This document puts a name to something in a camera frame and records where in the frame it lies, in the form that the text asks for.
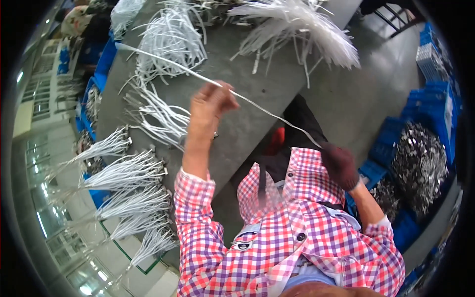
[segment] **checkered shirt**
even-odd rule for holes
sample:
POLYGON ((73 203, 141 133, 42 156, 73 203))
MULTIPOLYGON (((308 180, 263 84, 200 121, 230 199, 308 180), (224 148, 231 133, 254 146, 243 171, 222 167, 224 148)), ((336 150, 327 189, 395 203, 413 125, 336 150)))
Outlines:
POLYGON ((300 255, 338 286, 397 294, 405 269, 392 228, 370 224, 363 234, 338 215, 343 211, 330 214, 317 203, 344 205, 343 190, 330 180, 320 152, 292 149, 282 194, 266 172, 264 208, 259 208, 258 187, 255 163, 237 190, 245 227, 227 249, 223 226, 212 221, 214 181, 179 171, 174 197, 181 246, 178 296, 268 296, 272 285, 292 273, 300 255))

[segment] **floor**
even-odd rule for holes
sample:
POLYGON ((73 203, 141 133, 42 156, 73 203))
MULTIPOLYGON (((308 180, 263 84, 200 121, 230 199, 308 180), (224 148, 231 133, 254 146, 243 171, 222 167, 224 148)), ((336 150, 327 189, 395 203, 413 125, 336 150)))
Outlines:
MULTIPOLYGON (((310 89, 305 86, 300 92, 328 140, 349 148, 357 166, 367 158, 384 119, 398 116, 409 91, 424 82, 415 61, 420 30, 414 26, 388 39, 393 28, 374 14, 364 17, 349 33, 359 51, 361 69, 322 63, 310 77, 310 89)), ((229 183, 211 206, 214 220, 224 226, 224 244, 229 247, 243 227, 236 194, 229 183)), ((179 250, 169 251, 164 261, 177 266, 179 254, 179 250)))

